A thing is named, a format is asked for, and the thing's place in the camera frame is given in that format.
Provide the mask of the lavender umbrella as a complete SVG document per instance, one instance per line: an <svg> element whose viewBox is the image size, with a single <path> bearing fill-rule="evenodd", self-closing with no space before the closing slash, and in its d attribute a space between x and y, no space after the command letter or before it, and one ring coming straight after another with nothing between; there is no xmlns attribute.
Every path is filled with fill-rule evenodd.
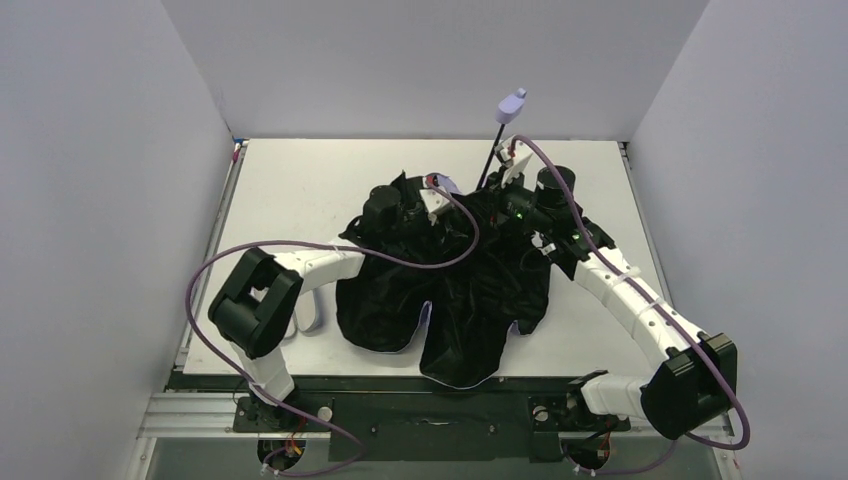
<svg viewBox="0 0 848 480"><path fill-rule="evenodd" d="M399 175L374 187L342 236L360 247L422 263L421 270L368 256L360 275L336 285L336 318L350 343L397 353L427 329L419 361L427 378L472 388L499 368L507 335L531 334L549 305L551 266L529 231L497 225L493 194L458 194L425 235L392 239L392 205L422 201L422 177Z"/></svg>

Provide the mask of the lavender umbrella case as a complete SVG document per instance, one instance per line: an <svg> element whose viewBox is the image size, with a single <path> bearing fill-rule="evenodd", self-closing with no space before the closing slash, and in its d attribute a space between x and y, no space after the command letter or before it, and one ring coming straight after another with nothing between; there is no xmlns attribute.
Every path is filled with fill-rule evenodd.
<svg viewBox="0 0 848 480"><path fill-rule="evenodd" d="M299 296L290 316L289 325L284 339L292 339L297 334L309 334L321 325L320 305L315 291L308 291Z"/></svg>

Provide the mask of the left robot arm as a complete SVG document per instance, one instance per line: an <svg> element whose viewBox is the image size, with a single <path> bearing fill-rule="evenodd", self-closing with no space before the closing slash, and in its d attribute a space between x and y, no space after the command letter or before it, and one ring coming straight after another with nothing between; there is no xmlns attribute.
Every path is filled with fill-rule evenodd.
<svg viewBox="0 0 848 480"><path fill-rule="evenodd" d="M402 259L345 240L332 243L267 240L225 250L210 258L198 272L203 273L216 261L237 252L241 257L207 313L219 334L234 348L237 358L229 359L206 338L201 341L247 381L259 403L311 421L319 418L285 402L296 385L281 343L299 298L318 287L359 276L368 256L421 270L453 264Z"/></svg>

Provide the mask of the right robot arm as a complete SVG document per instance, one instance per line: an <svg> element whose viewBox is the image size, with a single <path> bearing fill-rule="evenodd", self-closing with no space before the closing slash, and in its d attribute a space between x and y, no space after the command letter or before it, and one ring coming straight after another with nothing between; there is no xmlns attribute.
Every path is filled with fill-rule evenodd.
<svg viewBox="0 0 848 480"><path fill-rule="evenodd" d="M738 351L725 334L709 335L672 311L614 240L569 205L556 178L573 185L566 167L542 169L533 189L521 173L500 169L483 186L501 224L537 234L542 256L592 294L632 338L655 372L651 377L602 373L584 381L578 401L594 415L647 421L676 440L728 411L736 389Z"/></svg>

